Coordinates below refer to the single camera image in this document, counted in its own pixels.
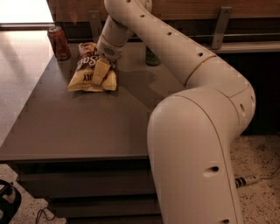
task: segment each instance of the gray tabletop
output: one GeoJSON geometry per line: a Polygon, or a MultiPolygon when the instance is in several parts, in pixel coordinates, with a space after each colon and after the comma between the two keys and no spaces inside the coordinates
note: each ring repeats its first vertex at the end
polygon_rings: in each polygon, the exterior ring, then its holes
{"type": "Polygon", "coordinates": [[[143,43],[128,43],[115,92],[68,92],[77,62],[52,57],[0,149],[0,161],[147,156],[150,114],[183,89],[164,65],[146,66],[143,43]]]}

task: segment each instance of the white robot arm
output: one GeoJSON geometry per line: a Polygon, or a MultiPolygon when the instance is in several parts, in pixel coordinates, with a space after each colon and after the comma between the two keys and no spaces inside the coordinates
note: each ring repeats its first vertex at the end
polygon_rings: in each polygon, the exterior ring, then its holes
{"type": "Polygon", "coordinates": [[[160,19],[151,0],[105,0],[98,50],[117,60],[133,32],[186,90],[161,101],[148,151],[164,224],[241,224],[230,145],[256,108],[250,83],[229,64],[160,19]]]}

